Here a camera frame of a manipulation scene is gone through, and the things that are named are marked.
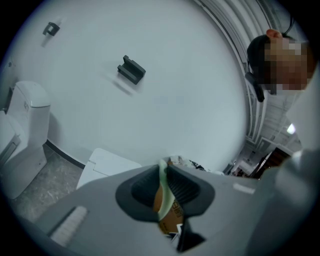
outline green strap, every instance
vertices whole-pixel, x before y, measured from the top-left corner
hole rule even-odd
[[[172,204],[175,201],[175,196],[172,194],[167,181],[167,163],[161,159],[159,161],[159,178],[162,186],[162,203],[158,212],[159,221],[161,221],[170,211]]]

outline black baseboard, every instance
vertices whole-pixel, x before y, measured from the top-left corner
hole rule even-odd
[[[77,160],[73,159],[72,157],[68,156],[66,153],[63,153],[59,148],[57,148],[55,145],[53,145],[49,140],[45,143],[50,149],[52,149],[54,152],[56,152],[60,157],[64,158],[65,160],[69,161],[71,164],[84,169],[85,165],[78,162]]]

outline white wall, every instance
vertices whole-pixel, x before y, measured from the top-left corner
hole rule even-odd
[[[10,87],[16,81],[16,65],[10,56],[5,56],[0,65],[0,110],[7,108]]]
[[[59,19],[46,42],[45,26]],[[244,142],[243,77],[192,1],[46,2],[10,54],[18,78],[48,92],[48,139],[82,163],[103,148],[142,165],[180,154],[220,171]],[[146,69],[136,88],[118,75],[124,55]]]

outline black hair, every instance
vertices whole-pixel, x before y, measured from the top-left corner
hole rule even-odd
[[[290,38],[287,34],[282,34],[283,38]],[[248,49],[248,63],[252,68],[252,73],[259,84],[271,84],[271,63],[265,61],[265,49],[270,45],[270,39],[267,35],[257,36],[252,40]]]

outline toilet tank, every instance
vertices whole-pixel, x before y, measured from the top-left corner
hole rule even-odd
[[[29,146],[40,147],[47,141],[49,130],[50,100],[40,84],[19,81],[15,84],[7,115],[13,127],[21,127]]]

